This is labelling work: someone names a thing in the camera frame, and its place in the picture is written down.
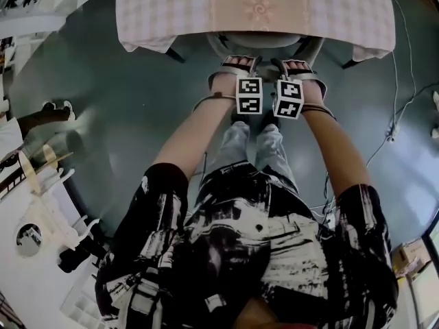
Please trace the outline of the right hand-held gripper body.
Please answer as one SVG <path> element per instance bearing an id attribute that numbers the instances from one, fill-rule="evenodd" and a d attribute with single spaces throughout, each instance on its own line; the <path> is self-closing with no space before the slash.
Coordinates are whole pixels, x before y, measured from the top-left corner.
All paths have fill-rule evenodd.
<path id="1" fill-rule="evenodd" d="M 274 116 L 297 119 L 304 102 L 301 80 L 291 80 L 287 75 L 282 75 L 276 81 L 276 93 L 272 105 Z"/>

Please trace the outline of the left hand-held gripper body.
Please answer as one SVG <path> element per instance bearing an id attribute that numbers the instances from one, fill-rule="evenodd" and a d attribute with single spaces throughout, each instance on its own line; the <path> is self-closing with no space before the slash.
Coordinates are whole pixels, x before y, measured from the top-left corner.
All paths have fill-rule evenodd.
<path id="1" fill-rule="evenodd" d="M 238 114 L 262 114 L 263 80 L 261 77 L 245 70 L 238 70 L 235 96 Z"/>

